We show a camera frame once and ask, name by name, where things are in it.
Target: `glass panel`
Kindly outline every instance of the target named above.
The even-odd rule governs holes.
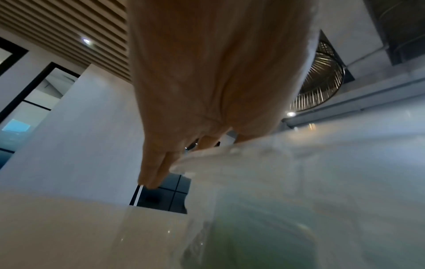
[[[25,98],[25,100],[53,109],[77,78],[58,68],[53,71]]]
[[[0,64],[4,62],[4,60],[6,60],[10,55],[12,55],[12,53],[0,48]]]
[[[48,113],[46,109],[21,102],[0,124],[0,148],[18,150]]]
[[[10,159],[10,157],[12,157],[12,155],[12,153],[8,153],[0,149],[0,169],[5,163],[7,163],[7,161]]]

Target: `window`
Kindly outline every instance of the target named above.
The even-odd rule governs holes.
[[[78,77],[51,63],[0,112],[0,168],[24,145]]]
[[[28,51],[0,37],[0,76]]]

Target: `plastic bag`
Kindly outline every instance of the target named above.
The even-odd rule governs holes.
[[[172,172],[192,178],[190,224],[173,268],[424,268],[425,130],[411,118],[423,111],[409,115],[185,156]]]

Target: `black frame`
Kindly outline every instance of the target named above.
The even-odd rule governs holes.
[[[18,45],[15,45],[14,43],[7,41],[6,39],[3,39],[1,37],[0,48],[12,53],[12,55],[7,57],[7,59],[0,64],[0,76],[3,75],[3,73],[6,72],[7,69],[12,67],[16,62],[19,61],[19,59],[21,59],[28,52],[28,50],[19,47]]]
[[[1,112],[0,112],[0,123],[3,122],[7,116],[9,116],[10,113],[12,113],[12,111],[21,103],[21,102],[25,102],[25,103],[29,103],[32,105],[35,105],[37,107],[46,109],[51,111],[51,109],[41,106],[41,105],[37,105],[34,104],[32,102],[26,101],[25,98],[53,71],[53,69],[58,68],[64,72],[69,73],[70,75],[79,78],[80,75],[67,69],[64,68],[54,62],[49,63],[46,68],[43,69],[43,71],[41,71],[41,73],[39,73],[31,82],[30,84],[28,84]],[[0,148],[1,151],[4,152],[8,152],[8,153],[15,153],[14,151],[8,150],[8,149],[4,149],[4,148]]]

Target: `white wall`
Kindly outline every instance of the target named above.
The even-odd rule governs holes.
[[[0,188],[128,205],[143,140],[131,84],[91,65],[0,170]]]
[[[17,63],[0,76],[0,111],[51,62],[55,62],[77,74],[81,74],[84,71],[84,68],[1,28],[0,36],[29,50]]]

